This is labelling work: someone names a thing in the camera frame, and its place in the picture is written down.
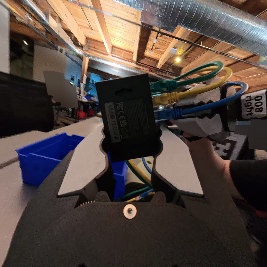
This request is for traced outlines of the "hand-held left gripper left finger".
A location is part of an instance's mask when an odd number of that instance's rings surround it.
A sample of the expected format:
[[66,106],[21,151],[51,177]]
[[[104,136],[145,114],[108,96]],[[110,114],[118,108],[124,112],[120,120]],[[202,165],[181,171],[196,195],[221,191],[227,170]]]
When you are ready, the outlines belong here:
[[95,196],[98,193],[96,180],[108,169],[108,157],[102,149],[103,128],[99,126],[75,148],[58,196]]

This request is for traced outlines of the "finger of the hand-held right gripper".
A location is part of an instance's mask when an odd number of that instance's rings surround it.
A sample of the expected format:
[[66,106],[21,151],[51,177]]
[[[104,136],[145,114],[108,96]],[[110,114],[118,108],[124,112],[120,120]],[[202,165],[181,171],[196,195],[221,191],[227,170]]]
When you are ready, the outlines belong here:
[[170,122],[176,125],[182,136],[186,138],[208,138],[214,142],[225,140],[225,130],[219,114],[215,114],[212,118],[205,116],[203,118],[170,119]]
[[[204,83],[202,83],[200,85],[192,87],[191,89],[187,90],[187,92],[191,91],[193,89],[203,88],[206,85],[211,85],[211,84],[216,83],[220,80],[221,80],[221,78],[216,76],[212,79],[205,81]],[[208,92],[198,94],[196,96],[182,98],[177,103],[174,104],[174,107],[185,108],[185,106],[199,105],[199,103],[206,104],[209,101],[210,102],[216,102],[216,101],[220,100],[220,98],[221,98],[221,92],[220,92],[220,88],[218,87],[218,88],[215,88],[215,89],[210,90]]]

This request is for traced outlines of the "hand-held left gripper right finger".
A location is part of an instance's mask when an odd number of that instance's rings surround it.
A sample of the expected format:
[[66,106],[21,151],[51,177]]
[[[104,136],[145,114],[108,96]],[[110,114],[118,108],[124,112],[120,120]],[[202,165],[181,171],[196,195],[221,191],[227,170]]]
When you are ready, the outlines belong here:
[[169,129],[160,126],[161,148],[152,171],[182,195],[203,197],[203,190],[187,145]]

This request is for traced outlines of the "blue plastic bin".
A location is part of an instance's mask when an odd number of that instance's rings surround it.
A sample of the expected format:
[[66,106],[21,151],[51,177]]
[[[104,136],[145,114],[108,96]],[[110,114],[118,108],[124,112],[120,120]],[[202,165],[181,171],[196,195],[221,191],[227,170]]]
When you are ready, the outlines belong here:
[[[79,135],[70,136],[64,132],[17,149],[23,183],[39,186],[58,165],[63,164],[63,159],[66,159],[69,155],[70,158],[66,162],[67,169],[75,148],[84,138]],[[123,161],[111,162],[105,137],[102,141],[102,149],[108,157],[108,169],[96,180],[98,189],[99,191],[105,191],[111,200],[121,200],[125,196],[128,167]],[[89,201],[95,198],[95,196],[83,197]]]

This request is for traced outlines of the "black network switch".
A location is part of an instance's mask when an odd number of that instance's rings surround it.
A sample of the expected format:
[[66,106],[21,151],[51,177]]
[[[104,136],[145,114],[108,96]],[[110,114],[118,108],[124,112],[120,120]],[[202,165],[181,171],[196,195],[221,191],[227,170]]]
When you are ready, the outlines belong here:
[[95,83],[111,162],[156,156],[156,125],[148,74]]

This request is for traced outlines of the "person's right forearm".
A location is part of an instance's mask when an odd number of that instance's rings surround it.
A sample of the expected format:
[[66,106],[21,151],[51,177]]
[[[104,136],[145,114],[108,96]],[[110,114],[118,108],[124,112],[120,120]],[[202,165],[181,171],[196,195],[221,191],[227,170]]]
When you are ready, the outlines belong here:
[[221,173],[234,196],[267,211],[267,160],[221,160]]

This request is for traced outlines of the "person's right hand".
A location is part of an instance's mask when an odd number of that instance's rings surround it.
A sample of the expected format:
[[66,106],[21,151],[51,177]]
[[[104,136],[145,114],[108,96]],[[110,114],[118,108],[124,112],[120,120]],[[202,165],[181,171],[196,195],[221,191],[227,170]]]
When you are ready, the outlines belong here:
[[218,175],[227,185],[233,185],[230,174],[231,161],[223,160],[214,151],[212,142],[209,139],[201,138],[190,142],[188,139],[195,138],[195,136],[186,132],[183,132],[183,136],[186,138],[186,144],[195,163],[199,163],[201,167],[204,167],[206,170],[209,169]]

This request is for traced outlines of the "dark partition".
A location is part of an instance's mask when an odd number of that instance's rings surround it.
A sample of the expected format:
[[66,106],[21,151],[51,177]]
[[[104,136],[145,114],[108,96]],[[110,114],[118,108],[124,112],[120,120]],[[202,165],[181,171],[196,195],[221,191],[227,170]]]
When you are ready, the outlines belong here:
[[0,72],[0,137],[54,127],[52,101],[45,83]]

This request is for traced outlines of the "large silver ventilation duct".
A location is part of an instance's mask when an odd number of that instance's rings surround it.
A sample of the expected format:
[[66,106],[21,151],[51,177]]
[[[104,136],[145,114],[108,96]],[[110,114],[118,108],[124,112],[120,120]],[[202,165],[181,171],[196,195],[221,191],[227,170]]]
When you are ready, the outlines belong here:
[[177,26],[190,29],[253,54],[266,57],[266,21],[220,1],[141,0],[138,10],[148,15],[148,24],[173,32]]

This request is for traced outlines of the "thin silver ventilation duct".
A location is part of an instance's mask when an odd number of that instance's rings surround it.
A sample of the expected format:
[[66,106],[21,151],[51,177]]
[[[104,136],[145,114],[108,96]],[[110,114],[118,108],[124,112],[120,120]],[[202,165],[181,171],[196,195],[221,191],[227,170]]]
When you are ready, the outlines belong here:
[[76,55],[89,58],[92,61],[109,65],[114,68],[119,68],[124,71],[132,72],[135,74],[143,73],[141,69],[136,68],[133,63],[113,57],[111,55],[103,55],[100,57],[92,55],[88,49],[81,49],[74,45],[70,37],[63,30],[63,28],[56,22],[56,20],[49,14],[44,14],[33,1],[22,0],[20,1],[26,6],[38,19],[38,22],[51,33],[59,42],[69,48]]

